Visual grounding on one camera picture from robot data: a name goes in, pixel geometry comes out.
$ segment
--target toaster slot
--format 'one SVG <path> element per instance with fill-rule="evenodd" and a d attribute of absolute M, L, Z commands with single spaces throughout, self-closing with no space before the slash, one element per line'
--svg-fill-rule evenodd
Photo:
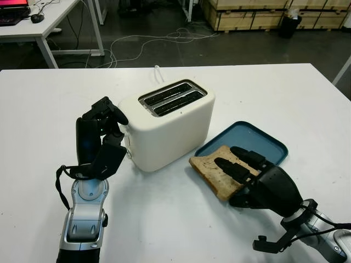
<path fill-rule="evenodd" d="M 180 93 L 187 92 L 191 89 L 191 86 L 187 83 L 182 83 L 181 85 L 175 86 L 174 88 L 167 89 L 161 93 L 151 96 L 144 100 L 144 102 L 149 106 L 154 106 L 162 101 L 170 99 Z"/>
<path fill-rule="evenodd" d="M 203 94 L 201 94 L 198 91 L 194 91 L 191 93 L 188 93 L 182 97 L 179 97 L 175 100 L 172 100 L 166 104 L 163 104 L 162 106 L 159 106 L 154 109 L 154 112 L 159 115 L 159 116 L 164 116 L 170 112 L 173 112 L 181 107 L 184 107 L 185 105 L 188 105 L 199 98 L 202 98 Z"/>

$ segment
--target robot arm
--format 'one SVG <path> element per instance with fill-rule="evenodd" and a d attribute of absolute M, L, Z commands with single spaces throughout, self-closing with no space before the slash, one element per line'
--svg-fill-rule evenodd
<path fill-rule="evenodd" d="M 253 249 L 266 253 L 283 252 L 292 242 L 301 239 L 332 263 L 351 262 L 351 224 L 336 224 L 320 213 L 313 199 L 303 200 L 295 183 L 280 167 L 256 152 L 232 147 L 231 152 L 250 167 L 261 171 L 254 176 L 237 163 L 223 158 L 214 161 L 223 172 L 244 184 L 245 191 L 234 195 L 229 203 L 241 208 L 265 208 L 283 216 L 286 233 L 277 242 L 258 236 Z"/>
<path fill-rule="evenodd" d="M 68 209 L 57 263 L 99 262 L 104 227 L 108 223 L 103 210 L 109 191 L 107 178 L 117 172 L 126 154 L 121 146 L 124 134 L 118 122 L 128 124 L 128 119 L 108 97 L 96 102 L 90 111 L 77 119 L 78 166 L 63 165 L 56 173 L 56 188 Z M 61 191 L 59 177 L 63 171 L 75 179 L 71 189 L 72 208 Z"/>

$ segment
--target computer monitor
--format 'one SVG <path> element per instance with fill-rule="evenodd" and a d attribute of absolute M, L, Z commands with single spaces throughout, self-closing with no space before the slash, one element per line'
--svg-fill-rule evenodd
<path fill-rule="evenodd" d="M 0 0 L 0 8 L 4 7 L 27 7 L 27 0 Z"/>

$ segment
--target toaster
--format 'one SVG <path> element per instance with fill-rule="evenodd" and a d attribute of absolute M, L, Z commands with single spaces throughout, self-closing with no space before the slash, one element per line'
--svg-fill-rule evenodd
<path fill-rule="evenodd" d="M 185 79 L 122 100 L 118 108 L 129 123 L 121 130 L 136 166 L 156 171 L 201 145 L 214 99 L 210 89 Z"/>

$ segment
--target black strap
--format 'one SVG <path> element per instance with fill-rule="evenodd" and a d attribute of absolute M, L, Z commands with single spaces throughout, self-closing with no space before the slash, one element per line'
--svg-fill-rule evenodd
<path fill-rule="evenodd" d="M 57 171 L 56 171 L 56 182 L 55 182 L 55 186 L 56 186 L 57 191 L 59 192 L 61 200 L 68 210 L 70 210 L 71 208 L 70 208 L 70 205 L 68 204 L 67 198 L 62 193 L 60 176 L 61 176 L 62 172 L 65 171 L 65 174 L 67 174 L 70 177 L 70 174 L 67 172 L 67 169 L 70 169 L 70 168 L 71 168 L 70 166 L 66 167 L 64 165 L 61 165 L 61 167 L 59 169 L 57 169 Z"/>
<path fill-rule="evenodd" d="M 65 205 L 65 207 L 70 210 L 70 205 L 68 204 L 68 201 L 67 201 L 67 198 L 65 197 L 65 195 L 62 193 L 62 190 L 61 190 L 61 183 L 60 183 L 60 176 L 62 174 L 62 172 L 64 171 L 65 174 L 72 178 L 72 179 L 75 179 L 75 180 L 91 180 L 92 178 L 79 178 L 75 175 L 71 175 L 67 170 L 68 169 L 71 169 L 71 168 L 76 168 L 78 166 L 65 166 L 65 165 L 61 165 L 61 167 L 59 169 L 57 169 L 56 171 L 56 182 L 55 182 L 55 186 L 56 186 L 56 189 L 57 191 L 59 192 L 59 195 L 61 197 L 61 200 L 63 202 L 63 204 Z"/>

